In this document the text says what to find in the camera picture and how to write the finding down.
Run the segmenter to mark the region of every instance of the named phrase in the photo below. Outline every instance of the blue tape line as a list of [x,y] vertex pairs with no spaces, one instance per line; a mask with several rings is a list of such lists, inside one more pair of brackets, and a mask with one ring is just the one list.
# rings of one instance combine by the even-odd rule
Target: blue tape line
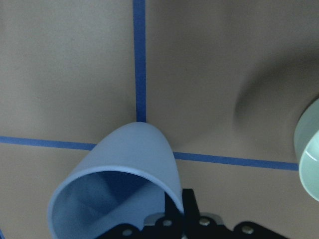
[[51,147],[51,148],[81,149],[81,150],[92,150],[96,145],[92,143],[64,142],[64,141],[42,140],[42,139],[31,139],[31,138],[16,138],[16,137],[6,137],[6,136],[0,136],[0,143],[31,145],[31,146]]
[[[16,138],[16,137],[7,137],[7,136],[0,136],[0,143],[31,145],[31,146],[51,147],[51,148],[80,149],[80,150],[92,150],[96,146],[96,144],[93,144],[93,143],[77,143],[77,142],[65,142],[65,141],[54,141],[54,140],[30,139],[30,138]],[[298,171],[298,165],[296,163],[245,159],[245,158],[232,158],[232,157],[212,156],[212,155],[194,154],[194,153],[181,153],[181,152],[174,152],[174,157],[176,159],[198,161],[198,162],[221,163],[221,164],[250,166],[250,167],[258,167],[258,168],[273,168],[273,169]]]
[[145,0],[133,0],[136,121],[146,122]]
[[3,235],[2,231],[1,231],[1,229],[0,229],[0,239],[4,239],[4,235]]
[[211,156],[211,155],[180,153],[180,152],[174,152],[174,157],[176,159],[199,161],[199,162],[221,163],[221,164],[231,164],[231,165],[258,167],[258,168],[273,168],[273,169],[298,171],[298,165],[296,163],[245,159],[245,158],[232,158],[232,157]]

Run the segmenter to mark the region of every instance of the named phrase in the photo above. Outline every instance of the blue tape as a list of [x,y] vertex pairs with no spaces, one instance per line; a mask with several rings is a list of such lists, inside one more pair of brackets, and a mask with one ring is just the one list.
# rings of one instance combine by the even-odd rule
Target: blue tape
[[1,231],[1,229],[0,229],[0,239],[4,239],[4,235],[3,235],[2,231]]
[[[65,142],[65,141],[16,138],[16,137],[6,137],[6,136],[0,136],[0,143],[31,145],[31,146],[51,147],[51,148],[80,149],[80,150],[92,150],[96,146],[96,144],[93,144],[93,143]],[[245,159],[245,158],[232,158],[232,157],[212,156],[212,155],[194,154],[194,153],[181,153],[181,152],[174,152],[174,157],[176,159],[198,161],[198,162],[221,163],[221,164],[250,166],[250,167],[258,167],[258,168],[273,168],[273,169],[298,171],[298,165],[296,163]]]
[[31,139],[31,138],[16,138],[16,137],[6,137],[6,136],[0,136],[0,143],[31,145],[31,146],[51,147],[51,148],[81,149],[81,150],[92,150],[96,145],[92,143],[64,142],[64,141],[42,140],[42,139]]
[[180,153],[180,152],[174,152],[174,157],[176,159],[199,161],[199,162],[221,163],[221,164],[231,164],[231,165],[239,165],[239,166],[258,167],[258,168],[273,168],[273,169],[298,171],[298,164],[296,163],[245,159],[245,158],[232,158],[232,157],[211,156],[211,155]]
[[136,121],[146,122],[145,0],[133,0]]

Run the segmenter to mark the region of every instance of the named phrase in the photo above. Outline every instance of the screw head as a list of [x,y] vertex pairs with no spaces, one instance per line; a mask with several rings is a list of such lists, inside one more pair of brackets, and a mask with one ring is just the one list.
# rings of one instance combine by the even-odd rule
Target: screw head
[[166,219],[162,222],[162,224],[164,227],[170,227],[173,224],[173,222],[169,219]]
[[129,237],[130,235],[132,235],[132,230],[131,229],[125,229],[124,231],[122,231],[122,235],[125,237]]
[[254,233],[254,229],[253,228],[251,228],[250,226],[243,226],[242,228],[241,228],[241,231],[243,232],[243,233],[245,233],[245,234],[252,234],[252,233]]
[[210,224],[210,220],[207,218],[200,218],[198,222],[200,225],[205,226],[205,227]]

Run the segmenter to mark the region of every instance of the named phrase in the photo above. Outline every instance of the beige surface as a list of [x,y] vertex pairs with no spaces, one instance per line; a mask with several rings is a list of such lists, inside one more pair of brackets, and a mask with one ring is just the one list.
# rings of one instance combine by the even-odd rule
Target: beige surface
[[[147,116],[174,151],[296,162],[319,95],[319,1],[147,1]],[[97,143],[136,119],[132,1],[0,0],[0,135]],[[0,228],[49,238],[47,203],[86,151],[0,144]],[[201,211],[319,235],[298,173],[177,161]]]
[[87,151],[0,144],[0,226],[6,239],[48,239],[55,188]]
[[148,1],[148,120],[175,151],[295,162],[319,2]]
[[0,134],[95,143],[136,120],[131,1],[0,0]]

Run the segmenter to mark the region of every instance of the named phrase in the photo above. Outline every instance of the blue cup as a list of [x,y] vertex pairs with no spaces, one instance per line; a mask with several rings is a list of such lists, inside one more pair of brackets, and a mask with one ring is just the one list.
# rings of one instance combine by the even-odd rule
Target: blue cup
[[48,226],[54,239],[93,239],[164,212],[164,192],[183,213],[172,150],[154,126],[134,122],[104,138],[53,193]]

